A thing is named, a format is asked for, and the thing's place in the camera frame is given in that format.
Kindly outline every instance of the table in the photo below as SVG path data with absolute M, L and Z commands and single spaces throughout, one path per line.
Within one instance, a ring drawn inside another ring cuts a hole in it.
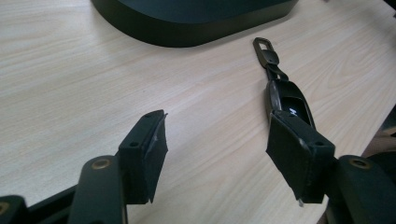
M 37 203 L 113 155 L 145 113 L 168 113 L 153 204 L 130 223 L 316 223 L 264 152 L 266 75 L 252 41 L 310 104 L 336 157 L 359 155 L 396 103 L 396 20 L 380 0 L 301 0 L 285 18 L 189 49 L 152 46 L 88 0 L 0 3 L 0 194 Z

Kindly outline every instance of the light wood surface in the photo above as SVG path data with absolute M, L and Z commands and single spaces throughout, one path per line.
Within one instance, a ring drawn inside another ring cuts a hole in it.
M 293 11 L 199 47 L 167 49 L 108 24 L 88 0 L 0 3 L 0 195 L 28 205 L 77 184 L 145 113 L 169 113 L 153 204 L 130 223 L 316 223 L 265 153 L 272 41 L 336 156 L 361 154 L 396 103 L 396 20 L 380 0 L 301 0 Z

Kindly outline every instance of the brass screw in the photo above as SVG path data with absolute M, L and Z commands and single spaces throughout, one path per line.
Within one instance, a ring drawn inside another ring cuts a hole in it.
M 108 160 L 108 159 L 99 159 L 99 160 L 95 161 L 92 164 L 92 169 L 93 170 L 100 170 L 100 169 L 106 168 L 109 165 L 110 165 L 110 160 Z
M 372 167 L 372 164 L 359 158 L 352 158 L 349 160 L 349 163 L 363 170 L 370 170 Z
M 9 208 L 9 203 L 0 202 L 0 216 L 3 215 Z

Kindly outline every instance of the wooden table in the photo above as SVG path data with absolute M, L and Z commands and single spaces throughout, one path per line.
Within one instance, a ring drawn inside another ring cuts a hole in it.
M 145 113 L 169 113 L 153 204 L 130 223 L 316 223 L 265 153 L 272 41 L 336 156 L 361 154 L 396 103 L 396 20 L 380 0 L 301 0 L 278 21 L 189 49 L 137 41 L 88 0 L 0 3 L 0 194 L 28 205 L 113 155 Z

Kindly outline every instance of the black base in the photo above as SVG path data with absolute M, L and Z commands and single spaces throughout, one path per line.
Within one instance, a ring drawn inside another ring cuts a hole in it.
M 117 29 L 171 48 L 201 45 L 286 16 L 298 0 L 92 0 Z

